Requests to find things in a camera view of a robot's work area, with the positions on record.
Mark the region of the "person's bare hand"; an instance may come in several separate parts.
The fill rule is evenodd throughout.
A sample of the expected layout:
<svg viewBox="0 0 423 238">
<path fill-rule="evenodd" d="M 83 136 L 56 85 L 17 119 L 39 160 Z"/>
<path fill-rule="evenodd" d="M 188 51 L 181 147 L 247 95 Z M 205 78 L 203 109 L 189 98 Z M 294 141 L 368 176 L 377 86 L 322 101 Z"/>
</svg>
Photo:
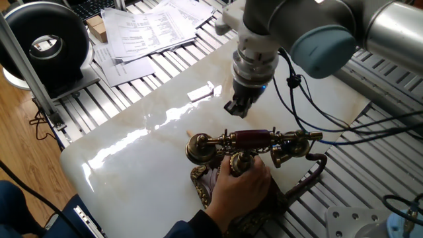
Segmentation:
<svg viewBox="0 0 423 238">
<path fill-rule="evenodd" d="M 255 209 L 266 197 L 271 174 L 259 156 L 254 157 L 252 167 L 239 177 L 231 175 L 230 157 L 221 162 L 219 176 L 212 192 L 206 214 L 226 232 L 232 220 Z"/>
</svg>

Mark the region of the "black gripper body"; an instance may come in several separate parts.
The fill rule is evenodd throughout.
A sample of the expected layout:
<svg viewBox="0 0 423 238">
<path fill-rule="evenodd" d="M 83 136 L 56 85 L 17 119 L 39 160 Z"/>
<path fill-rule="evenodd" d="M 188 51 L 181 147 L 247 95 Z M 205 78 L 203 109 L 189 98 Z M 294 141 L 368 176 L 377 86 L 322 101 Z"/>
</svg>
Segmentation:
<svg viewBox="0 0 423 238">
<path fill-rule="evenodd" d="M 264 85 L 244 85 L 238 82 L 236 79 L 233 80 L 234 94 L 232 97 L 233 101 L 247 101 L 250 100 L 255 103 L 263 92 L 267 88 L 267 84 Z"/>
</svg>

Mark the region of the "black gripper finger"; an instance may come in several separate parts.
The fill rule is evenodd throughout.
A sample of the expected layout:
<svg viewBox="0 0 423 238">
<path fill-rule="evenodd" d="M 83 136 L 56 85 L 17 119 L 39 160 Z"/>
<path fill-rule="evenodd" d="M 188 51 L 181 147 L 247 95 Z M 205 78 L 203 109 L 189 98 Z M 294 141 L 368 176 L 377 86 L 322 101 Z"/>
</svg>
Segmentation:
<svg viewBox="0 0 423 238">
<path fill-rule="evenodd" d="M 244 116 L 245 108 L 243 99 L 234 97 L 233 100 L 225 104 L 224 109 L 233 116 Z"/>
<path fill-rule="evenodd" d="M 245 118 L 254 103 L 255 100 L 252 97 L 241 97 L 237 99 L 238 116 Z"/>
</svg>

